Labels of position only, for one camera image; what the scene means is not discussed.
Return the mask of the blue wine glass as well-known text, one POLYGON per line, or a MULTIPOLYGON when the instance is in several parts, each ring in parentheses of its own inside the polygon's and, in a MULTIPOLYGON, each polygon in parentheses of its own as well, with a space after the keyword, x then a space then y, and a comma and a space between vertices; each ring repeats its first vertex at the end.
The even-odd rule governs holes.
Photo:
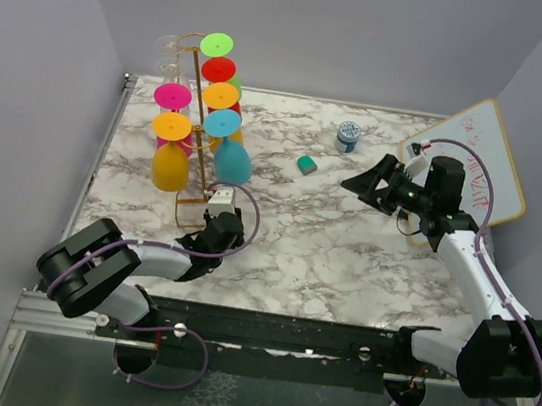
POLYGON ((204 123, 204 131, 220 139, 214 155, 214 169, 220 181, 245 184, 252 177, 252 165, 245 147, 233 140, 232 135, 240 130, 241 117, 231 109, 214 110, 204 123))

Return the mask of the gold wire glass rack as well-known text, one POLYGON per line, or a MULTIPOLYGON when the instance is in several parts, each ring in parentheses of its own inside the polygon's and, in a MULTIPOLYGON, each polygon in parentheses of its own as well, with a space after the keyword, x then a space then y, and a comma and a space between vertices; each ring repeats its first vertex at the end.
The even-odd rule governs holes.
POLYGON ((205 221, 203 220, 204 209, 206 209, 207 202, 210 199, 211 191, 208 191, 208 179, 206 177, 206 168, 205 168, 205 152, 209 150, 210 147, 214 144, 214 140, 208 141, 208 135, 204 131, 205 129, 202 126, 202 123, 205 120, 206 113, 204 112, 204 104, 202 97, 202 76, 200 70, 200 46, 194 43, 196 38, 202 39, 206 37, 205 34, 200 34, 198 32, 189 32, 180 35, 177 38, 177 52, 176 52, 176 62, 177 62, 177 71, 176 71, 176 81, 180 82, 181 78, 181 69, 180 69, 180 58, 181 53, 189 52, 192 55, 193 60, 193 69, 194 69, 194 81, 196 88, 196 97, 198 105, 198 122, 197 124, 192 124, 192 135, 194 138, 192 146, 188 148, 193 150, 193 153, 197 155, 197 173, 195 174, 194 187, 192 187, 193 192, 196 192, 196 196, 187 197, 185 193, 179 191, 175 194, 175 207, 174 207, 174 220, 179 229, 199 229, 205 226, 205 221), (185 216, 185 212, 189 212, 191 207, 201 207, 201 213, 197 216, 196 219, 188 220, 185 216))

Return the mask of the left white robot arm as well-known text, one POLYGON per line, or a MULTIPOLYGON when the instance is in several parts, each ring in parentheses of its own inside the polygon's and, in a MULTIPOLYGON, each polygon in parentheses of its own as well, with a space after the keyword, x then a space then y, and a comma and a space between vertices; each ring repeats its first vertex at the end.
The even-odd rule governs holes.
POLYGON ((99 312, 119 320, 130 339, 145 339, 155 321, 150 301, 125 279, 140 275, 187 282, 211 273, 221 265, 225 251, 244 244, 241 212, 236 207, 207 215, 204 229, 166 247, 132 244, 114 220, 99 219, 42 254, 37 271, 47 296, 66 318, 99 312))

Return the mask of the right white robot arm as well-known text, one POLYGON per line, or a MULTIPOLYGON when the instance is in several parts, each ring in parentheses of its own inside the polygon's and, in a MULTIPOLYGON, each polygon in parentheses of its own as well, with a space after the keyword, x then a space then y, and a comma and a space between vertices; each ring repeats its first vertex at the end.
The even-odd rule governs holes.
POLYGON ((534 398, 542 406, 542 320, 534 319, 508 289, 487 255, 479 227, 460 208, 465 169, 435 156, 424 185, 392 154, 341 184, 361 202, 391 215, 419 217, 420 233, 461 290, 475 324, 469 340, 438 328, 402 327, 390 361, 401 374, 425 363, 454 376, 469 398, 534 398))

